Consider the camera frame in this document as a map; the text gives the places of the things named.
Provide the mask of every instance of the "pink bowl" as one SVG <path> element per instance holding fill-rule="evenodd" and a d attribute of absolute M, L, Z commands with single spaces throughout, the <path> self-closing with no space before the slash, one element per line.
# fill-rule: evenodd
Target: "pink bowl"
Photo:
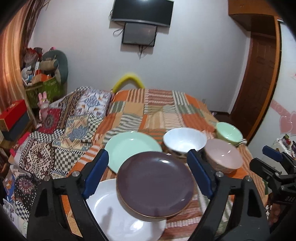
<path fill-rule="evenodd" d="M 205 145 L 208 162 L 216 171 L 233 172 L 242 166 L 243 160 L 239 151 L 230 143 L 211 139 Z"/>

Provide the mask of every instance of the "door frame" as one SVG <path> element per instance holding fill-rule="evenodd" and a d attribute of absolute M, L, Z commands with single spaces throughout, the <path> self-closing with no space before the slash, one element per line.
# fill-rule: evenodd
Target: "door frame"
<path fill-rule="evenodd" d="M 279 74 L 279 66 L 280 66 L 280 60 L 281 60 L 281 32 L 280 32 L 280 27 L 279 27 L 279 22 L 277 20 L 277 17 L 274 17 L 274 24 L 275 24 L 275 29 L 276 29 L 276 36 L 269 36 L 266 34 L 260 34 L 260 33 L 251 33 L 251 41 L 250 41 L 250 50 L 249 50 L 249 55 L 248 55 L 248 61 L 247 61 L 247 66 L 246 66 L 246 70 L 244 73 L 244 78 L 242 81 L 242 85 L 241 88 L 239 90 L 239 94 L 237 95 L 237 99 L 235 101 L 235 104 L 232 108 L 232 111 L 230 113 L 230 117 L 233 114 L 234 110 L 236 109 L 237 105 L 238 105 L 238 100 L 242 94 L 242 90 L 244 85 L 246 84 L 246 79 L 247 79 L 247 73 L 249 71 L 249 67 L 250 67 L 250 62 L 251 62 L 251 56 L 252 56 L 252 50 L 253 50 L 253 38 L 252 35 L 259 35 L 259 36 L 264 36 L 264 37 L 269 37 L 269 38 L 275 38 L 276 40 L 276 54 L 275 54 L 275 62 L 274 62 L 274 70 L 273 70 L 273 74 L 272 74 L 272 78 L 271 78 L 271 83 L 270 83 L 270 87 L 269 90 L 267 92 L 266 95 L 266 99 L 263 103 L 262 109 L 255 121 L 255 124 L 253 125 L 251 131 L 249 132 L 249 134 L 245 137 L 248 140 L 248 143 L 252 140 L 252 138 L 254 137 L 254 135 L 256 134 L 257 130 L 260 127 L 260 124 L 262 123 L 265 114 L 268 110 L 268 107 L 270 105 L 270 102 L 272 100 L 273 94 L 274 94 L 274 90 L 276 88 L 276 83 L 277 83 L 277 79 L 278 79 L 278 74 Z"/>

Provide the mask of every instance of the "striped curtain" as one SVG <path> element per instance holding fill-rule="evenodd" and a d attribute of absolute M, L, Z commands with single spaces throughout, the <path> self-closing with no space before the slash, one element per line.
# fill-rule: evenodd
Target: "striped curtain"
<path fill-rule="evenodd" d="M 22 83 L 21 67 L 28 42 L 43 6 L 44 0 L 29 0 L 0 35 L 0 113 L 13 101 L 24 99 L 28 114 L 34 120 Z"/>

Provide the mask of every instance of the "red box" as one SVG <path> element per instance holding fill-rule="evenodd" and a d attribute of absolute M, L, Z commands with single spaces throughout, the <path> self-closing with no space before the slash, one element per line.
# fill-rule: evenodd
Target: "red box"
<path fill-rule="evenodd" d="M 9 131 L 26 111 L 27 106 L 25 100 L 17 100 L 13 102 L 0 115 L 0 130 Z"/>

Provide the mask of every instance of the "pink bunny toy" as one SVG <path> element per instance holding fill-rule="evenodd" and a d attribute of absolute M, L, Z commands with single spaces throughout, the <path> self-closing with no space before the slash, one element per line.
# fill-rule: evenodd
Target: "pink bunny toy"
<path fill-rule="evenodd" d="M 43 96 L 41 93 L 38 94 L 38 98 L 39 98 L 39 103 L 38 106 L 40 108 L 39 111 L 39 119 L 41 122 L 43 122 L 48 114 L 48 110 L 49 110 L 49 101 L 47 99 L 47 95 L 46 92 L 43 92 Z"/>

